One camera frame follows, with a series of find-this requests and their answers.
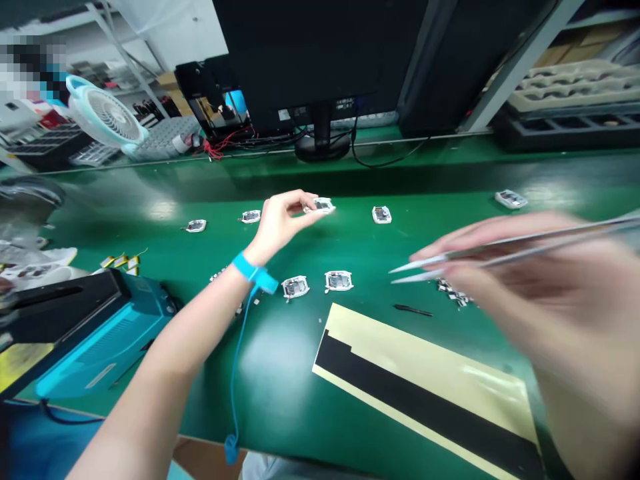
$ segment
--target blue machine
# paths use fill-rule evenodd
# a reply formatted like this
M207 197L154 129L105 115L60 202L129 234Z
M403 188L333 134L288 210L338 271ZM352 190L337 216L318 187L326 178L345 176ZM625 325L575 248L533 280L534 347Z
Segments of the blue machine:
M15 396L34 380L43 399L106 390L145 354L175 312L160 284L115 269L19 292L0 324L5 325L0 333L12 338L0 355L20 343L53 348L0 392L0 399Z

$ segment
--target adhesive sheet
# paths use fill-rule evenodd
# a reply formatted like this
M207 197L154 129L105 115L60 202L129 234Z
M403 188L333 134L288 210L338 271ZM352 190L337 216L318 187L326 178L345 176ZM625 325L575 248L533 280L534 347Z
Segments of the adhesive sheet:
M544 478L512 375L335 303L313 372L495 478Z

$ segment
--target blue wrist strap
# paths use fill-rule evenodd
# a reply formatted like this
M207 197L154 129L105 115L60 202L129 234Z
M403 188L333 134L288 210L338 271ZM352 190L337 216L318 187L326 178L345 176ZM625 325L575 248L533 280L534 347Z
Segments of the blue wrist strap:
M238 356L240 354L240 344L242 343L242 336L245 332L245 325L247 324L247 316L249 314L249 306L253 300L253 297L258 292L258 289L264 290L268 294L272 295L278 288L278 282L267 273L267 270L262 267L254 267L250 264L244 256L244 252L238 253L236 258L233 259L233 264L240 270L247 280L255 282L255 285L251 289L249 294L249 301L245 308L245 318L242 321L242 328L240 328L240 337L238 338L238 346L235 348L235 356L233 357L233 366L231 368L231 412L233 414L233 426L235 427L235 434L230 433L225 440L225 456L227 458L227 464L233 465L238 459L238 437L240 432L238 429L238 416L235 412L235 395L233 394L233 385L235 383L235 371L238 364Z
M277 280L268 274L267 269L254 267L250 264L245 258L244 253L244 251L238 253L238 255L233 259L235 267L240 270L240 273L242 273L247 280L254 282L260 290L273 295L278 289Z

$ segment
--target fan grille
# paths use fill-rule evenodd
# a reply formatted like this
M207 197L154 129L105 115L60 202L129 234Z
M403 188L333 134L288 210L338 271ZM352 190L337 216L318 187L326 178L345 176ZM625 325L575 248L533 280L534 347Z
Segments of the fan grille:
M109 130L127 140L138 140L140 138L138 122L133 114L114 101L108 93L92 89L87 92L87 101L94 113Z

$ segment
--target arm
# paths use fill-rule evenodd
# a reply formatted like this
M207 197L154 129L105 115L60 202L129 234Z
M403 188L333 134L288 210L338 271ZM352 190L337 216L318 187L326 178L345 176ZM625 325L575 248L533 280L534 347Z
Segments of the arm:
M265 265L293 236L323 214L293 217L317 195L292 191L265 202L252 265ZM249 282L230 265L162 330L129 386L91 440L70 479L164 479L191 383L227 330Z
M579 224L552 212L488 219L411 259ZM531 360L549 431L573 476L623 478L640 445L640 259L614 239L597 239L475 268L509 253L452 262L445 276Z

